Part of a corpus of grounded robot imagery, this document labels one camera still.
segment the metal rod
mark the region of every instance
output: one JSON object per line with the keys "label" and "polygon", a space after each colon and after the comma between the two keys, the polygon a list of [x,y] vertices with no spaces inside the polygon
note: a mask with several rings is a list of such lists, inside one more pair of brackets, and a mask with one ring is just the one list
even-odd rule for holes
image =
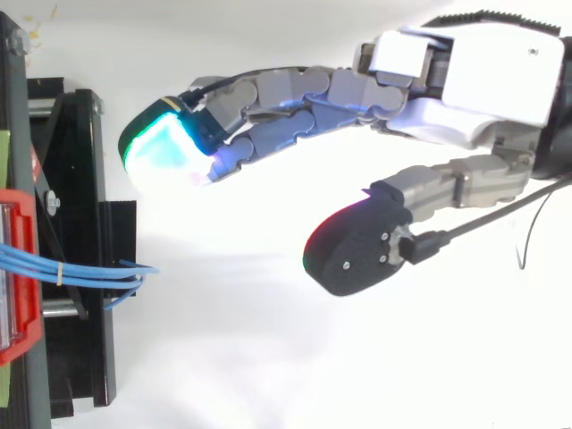
{"label": "metal rod", "polygon": [[47,118],[54,110],[55,98],[42,98],[28,100],[28,112],[30,118]]}
{"label": "metal rod", "polygon": [[78,309],[71,299],[47,299],[42,313],[48,317],[72,317],[78,315]]}

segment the black cable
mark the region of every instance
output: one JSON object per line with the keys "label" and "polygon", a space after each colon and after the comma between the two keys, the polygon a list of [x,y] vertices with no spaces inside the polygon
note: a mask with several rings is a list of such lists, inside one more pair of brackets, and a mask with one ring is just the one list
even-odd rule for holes
{"label": "black cable", "polygon": [[236,82],[238,79],[247,78],[249,76],[255,76],[263,72],[273,72],[276,70],[288,70],[288,69],[296,69],[299,72],[303,72],[308,68],[303,66],[291,66],[291,67],[274,67],[272,69],[259,69],[259,70],[246,71],[244,73],[231,76],[230,78],[218,80],[217,82],[211,83],[210,85],[206,85],[203,88],[195,89],[194,91],[183,92],[182,94],[179,95],[179,98],[182,101],[184,101],[186,105],[193,108],[209,92],[216,91],[217,89],[220,88],[228,87],[229,85],[232,85],[234,82]]}
{"label": "black cable", "polygon": [[548,194],[546,196],[543,203],[540,204],[540,207],[538,207],[538,210],[536,211],[536,214],[534,215],[533,221],[530,222],[530,228],[528,229],[528,234],[526,235],[525,252],[522,256],[522,259],[520,258],[520,252],[518,251],[518,246],[517,246],[518,268],[520,268],[521,270],[524,270],[526,268],[526,257],[528,256],[528,245],[530,244],[530,237],[533,235],[533,229],[534,229],[534,225],[536,224],[536,220],[538,219],[538,216],[542,212],[544,205],[550,199],[550,197],[552,196],[553,193],[554,192],[551,192],[550,194]]}
{"label": "black cable", "polygon": [[[546,186],[540,190],[537,190],[536,192],[533,192],[529,196],[524,197],[515,203],[475,219],[474,221],[460,225],[453,230],[428,231],[411,238],[401,239],[400,255],[411,264],[418,264],[439,253],[439,250],[444,246],[447,246],[453,239],[456,239],[461,235],[467,234],[468,232],[485,226],[488,223],[497,221],[506,215],[510,215],[511,213],[516,212],[517,210],[529,205],[537,199],[547,195],[549,196],[555,191],[565,188],[571,184],[572,177],[567,176],[563,179],[560,179],[559,181],[556,181],[555,183],[552,183],[552,185]],[[531,231],[529,232],[527,243],[530,239],[530,235],[532,234],[532,227],[534,227],[534,222],[537,217],[538,214],[536,215],[535,219],[533,220],[533,224],[531,225]]]}
{"label": "black cable", "polygon": [[560,179],[559,181],[552,183],[552,185],[548,185],[548,186],[546,186],[540,190],[537,190],[536,192],[533,192],[529,196],[524,197],[515,203],[512,203],[508,206],[505,206],[505,207],[503,207],[503,208],[501,208],[495,212],[492,212],[490,214],[487,214],[483,217],[479,217],[478,219],[475,219],[474,221],[460,225],[459,227],[457,227],[455,229],[452,229],[450,231],[446,231],[443,238],[445,241],[451,241],[453,239],[456,239],[457,237],[459,237],[461,235],[465,235],[466,233],[474,231],[477,228],[485,226],[488,223],[497,221],[506,215],[510,215],[511,213],[514,213],[517,210],[520,210],[522,207],[528,206],[530,203],[535,202],[537,199],[540,199],[546,195],[549,195],[549,194],[551,194],[551,193],[553,193],[559,189],[566,188],[570,184],[572,184],[572,178],[565,177],[563,179]]}

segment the red clamp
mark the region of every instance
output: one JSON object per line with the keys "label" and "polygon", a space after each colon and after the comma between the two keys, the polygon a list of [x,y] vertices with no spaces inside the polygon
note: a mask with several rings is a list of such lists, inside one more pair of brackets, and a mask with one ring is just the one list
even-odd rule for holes
{"label": "red clamp", "polygon": [[[4,243],[37,254],[34,197],[20,190],[0,189],[0,204],[5,207],[3,213],[0,213],[4,219]],[[4,294],[4,310],[0,307],[0,313],[4,311],[4,319],[0,319],[0,323],[2,320],[4,323],[9,320],[9,326],[4,326],[4,348],[0,345],[0,366],[21,356],[42,337],[39,282],[8,273],[0,288],[4,285],[7,293]],[[9,344],[6,344],[7,332]]]}

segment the green tape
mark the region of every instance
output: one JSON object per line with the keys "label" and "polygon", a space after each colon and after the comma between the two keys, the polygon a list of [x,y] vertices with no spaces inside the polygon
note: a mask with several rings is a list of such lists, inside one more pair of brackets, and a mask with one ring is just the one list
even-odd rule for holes
{"label": "green tape", "polygon": [[10,399],[10,364],[0,366],[0,408],[8,407]]}
{"label": "green tape", "polygon": [[5,130],[0,131],[0,189],[5,189],[6,184],[8,182],[9,154],[10,154],[10,131],[5,131]]}
{"label": "green tape", "polygon": [[[10,154],[10,131],[0,130],[0,189],[8,182],[8,156]],[[0,366],[0,408],[8,407],[10,399],[10,364]]]}

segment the white surface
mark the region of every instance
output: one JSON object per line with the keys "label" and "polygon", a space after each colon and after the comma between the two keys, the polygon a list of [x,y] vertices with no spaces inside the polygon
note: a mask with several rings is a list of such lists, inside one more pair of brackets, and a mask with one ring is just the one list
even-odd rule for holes
{"label": "white surface", "polygon": [[[510,7],[454,9],[500,3]],[[565,3],[519,8],[570,23]],[[30,76],[63,75],[105,100],[107,195],[115,199],[138,197],[117,139],[157,98],[201,75],[350,64],[359,43],[437,13],[422,0],[65,0],[51,20],[52,2],[0,4],[29,29],[37,24],[24,15],[42,22]],[[568,248],[557,250],[570,237],[562,226],[569,191],[546,206],[525,273],[516,268],[509,223],[346,299],[328,296],[303,272],[308,234],[358,189],[412,164],[466,154],[344,130],[203,192],[165,196],[168,205],[139,197],[139,262],[162,273],[114,310],[118,398],[105,409],[80,401],[78,415],[54,427],[572,426],[572,284]],[[426,227],[477,214],[449,211]],[[531,216],[518,218],[519,244]]]}
{"label": "white surface", "polygon": [[446,106],[434,98],[416,98],[387,122],[387,128],[423,141],[472,149],[484,129],[497,121],[492,116]]}
{"label": "white surface", "polygon": [[445,32],[455,40],[442,95],[445,105],[533,126],[548,122],[564,55],[562,42],[492,23]]}
{"label": "white surface", "polygon": [[427,38],[402,34],[393,29],[385,31],[375,41],[369,70],[419,78],[428,45]]}

